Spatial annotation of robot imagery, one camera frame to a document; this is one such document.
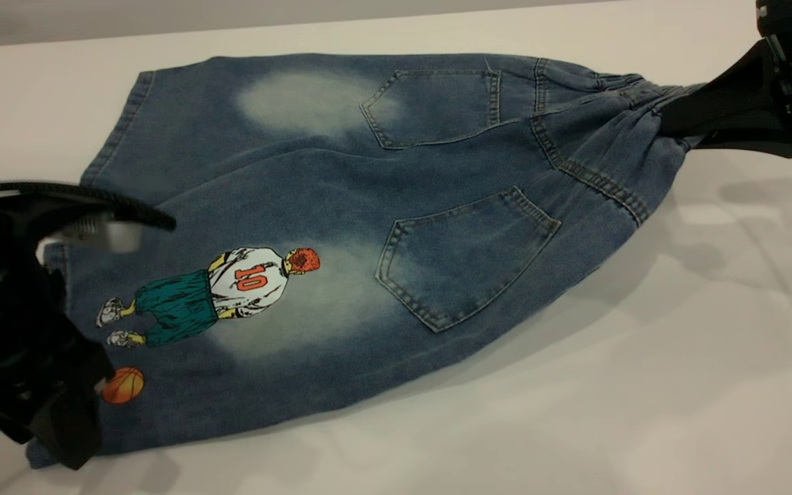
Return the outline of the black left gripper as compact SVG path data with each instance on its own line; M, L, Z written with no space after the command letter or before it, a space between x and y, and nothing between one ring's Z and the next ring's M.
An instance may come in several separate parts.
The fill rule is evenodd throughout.
M174 217L112 191L49 181L0 182L0 432L37 439L54 460L84 467L102 445L100 391L114 370L65 314L65 283L36 248L60 232L108 223L173 231Z

